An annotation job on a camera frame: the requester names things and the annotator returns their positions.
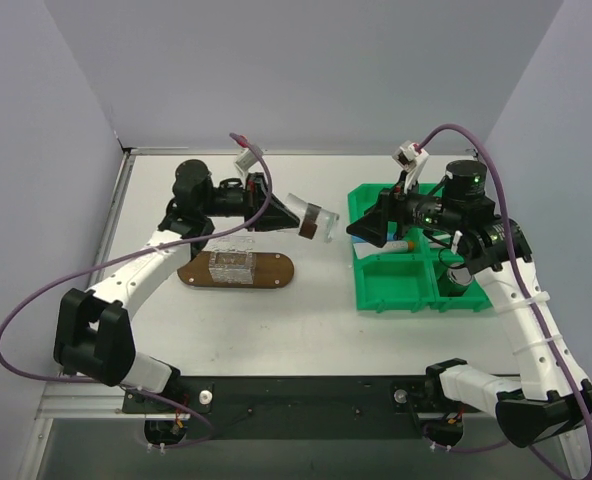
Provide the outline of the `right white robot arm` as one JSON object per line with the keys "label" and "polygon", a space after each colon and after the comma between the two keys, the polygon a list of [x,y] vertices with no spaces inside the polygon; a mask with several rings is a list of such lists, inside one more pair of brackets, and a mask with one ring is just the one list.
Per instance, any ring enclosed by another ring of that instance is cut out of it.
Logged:
{"label": "right white robot arm", "polygon": [[481,372],[454,359],[427,368],[440,403],[464,403],[493,416],[519,448],[575,430],[592,418],[592,382],[574,360],[549,311],[531,249],[518,224],[487,197],[487,167],[450,162],[440,195],[406,187],[408,173],[381,190],[348,234],[376,247],[388,232],[412,228],[449,235],[468,273],[485,292],[509,340],[519,378]]}

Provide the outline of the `clear plastic cup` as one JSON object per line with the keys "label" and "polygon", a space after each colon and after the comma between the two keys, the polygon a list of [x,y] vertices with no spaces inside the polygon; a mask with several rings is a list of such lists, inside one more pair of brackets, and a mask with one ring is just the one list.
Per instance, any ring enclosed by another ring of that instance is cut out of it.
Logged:
{"label": "clear plastic cup", "polygon": [[296,228],[298,236],[323,243],[332,242],[340,220],[338,213],[306,202],[294,194],[286,197],[285,205],[298,218],[299,223]]}

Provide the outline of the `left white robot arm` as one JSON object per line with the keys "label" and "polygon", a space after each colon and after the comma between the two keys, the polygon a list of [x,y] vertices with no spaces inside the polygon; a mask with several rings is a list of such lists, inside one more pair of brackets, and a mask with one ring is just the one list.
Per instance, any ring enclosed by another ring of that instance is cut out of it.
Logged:
{"label": "left white robot arm", "polygon": [[240,217],[248,230],[268,232],[297,227],[300,220],[270,192],[262,173],[215,185],[198,159],[175,171],[173,197],[139,257],[82,291],[72,289],[60,302],[53,356],[66,371],[107,386],[145,391],[159,411],[180,402],[177,368],[137,351],[131,320],[146,300],[207,245],[215,217]]}

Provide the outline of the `clear acrylic organizer box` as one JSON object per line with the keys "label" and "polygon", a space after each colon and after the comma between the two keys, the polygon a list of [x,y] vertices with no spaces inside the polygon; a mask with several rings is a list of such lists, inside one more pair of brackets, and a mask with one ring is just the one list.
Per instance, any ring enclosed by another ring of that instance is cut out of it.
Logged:
{"label": "clear acrylic organizer box", "polygon": [[254,240],[248,236],[219,238],[209,244],[208,270],[215,283],[251,285],[255,279]]}

